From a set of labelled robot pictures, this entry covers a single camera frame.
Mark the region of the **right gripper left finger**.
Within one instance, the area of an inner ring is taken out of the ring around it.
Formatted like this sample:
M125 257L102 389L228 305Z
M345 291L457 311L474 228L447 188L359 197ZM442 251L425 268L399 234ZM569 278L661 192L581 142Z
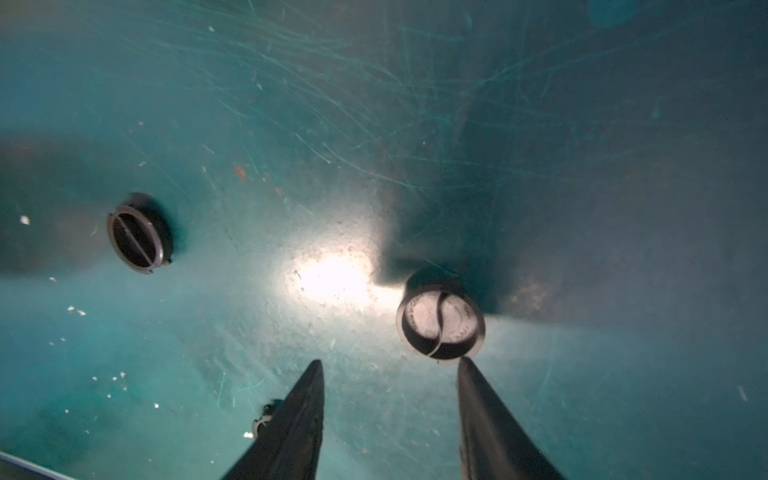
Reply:
M226 479L314 479L323 439L322 362L309 363L262 433L224 475Z

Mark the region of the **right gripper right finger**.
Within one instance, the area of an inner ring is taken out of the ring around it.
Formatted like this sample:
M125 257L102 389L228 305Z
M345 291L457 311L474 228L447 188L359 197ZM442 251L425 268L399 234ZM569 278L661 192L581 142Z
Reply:
M458 366L461 476L464 479L560 479L475 363Z

